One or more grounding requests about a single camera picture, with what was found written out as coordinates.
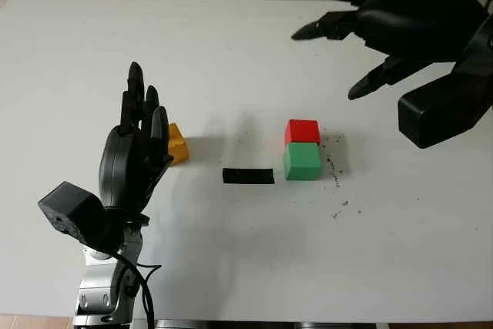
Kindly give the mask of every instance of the wooden block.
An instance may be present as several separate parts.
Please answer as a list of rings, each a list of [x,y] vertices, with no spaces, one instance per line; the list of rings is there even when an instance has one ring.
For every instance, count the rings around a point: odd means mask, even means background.
[[[288,143],[284,152],[286,180],[316,180],[322,171],[316,143]]]
[[[173,156],[171,166],[186,161],[190,157],[185,139],[175,123],[169,125],[168,153]]]
[[[320,144],[318,122],[308,119],[290,119],[286,126],[284,143]]]

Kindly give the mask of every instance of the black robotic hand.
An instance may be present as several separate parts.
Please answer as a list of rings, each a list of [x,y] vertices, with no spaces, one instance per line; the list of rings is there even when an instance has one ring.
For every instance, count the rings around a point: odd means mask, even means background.
[[[133,62],[122,96],[120,124],[108,135],[99,166],[101,200],[64,182],[39,201],[55,229],[81,243],[114,250],[128,223],[146,225],[140,214],[173,157],[168,154],[168,118],[157,91],[149,86],[144,100],[143,73]]]
[[[292,37],[341,40],[354,32],[366,46],[388,54],[350,89],[349,99],[393,85],[433,62],[458,62],[450,75],[399,102],[399,129],[421,148],[470,129],[491,106],[493,25],[477,0],[340,1],[359,9],[328,12]]]
[[[120,124],[108,135],[99,167],[99,192],[104,207],[139,213],[149,202],[173,158],[168,154],[168,117],[159,106],[156,88],[147,88],[133,62],[128,90],[122,96]]]

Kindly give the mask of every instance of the dirt speck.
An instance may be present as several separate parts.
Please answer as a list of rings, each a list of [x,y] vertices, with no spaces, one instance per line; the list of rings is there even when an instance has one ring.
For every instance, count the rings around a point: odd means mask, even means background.
[[[335,186],[336,188],[340,188],[339,178],[336,175],[336,166],[334,165],[334,162],[332,162],[330,156],[327,156],[327,162],[329,163],[330,171],[332,172],[332,178],[334,179]]]
[[[336,219],[337,219],[337,217],[340,215],[340,213],[341,213],[341,212],[342,212],[342,211],[337,211],[336,213],[332,213],[332,214],[330,215],[330,217],[332,217],[334,220],[336,220]]]

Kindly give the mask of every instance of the red block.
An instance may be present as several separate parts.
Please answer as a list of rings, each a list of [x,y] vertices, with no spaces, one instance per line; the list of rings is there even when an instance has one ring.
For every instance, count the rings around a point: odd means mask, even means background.
[[[318,122],[311,119],[290,119],[284,135],[284,144],[288,143],[320,144]]]

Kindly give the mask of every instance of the yellow block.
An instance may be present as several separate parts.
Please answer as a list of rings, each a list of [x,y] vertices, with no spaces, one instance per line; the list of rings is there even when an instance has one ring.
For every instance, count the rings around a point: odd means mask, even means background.
[[[174,157],[171,166],[189,159],[190,154],[186,147],[185,139],[183,138],[178,126],[175,123],[169,125],[169,143],[168,152]]]

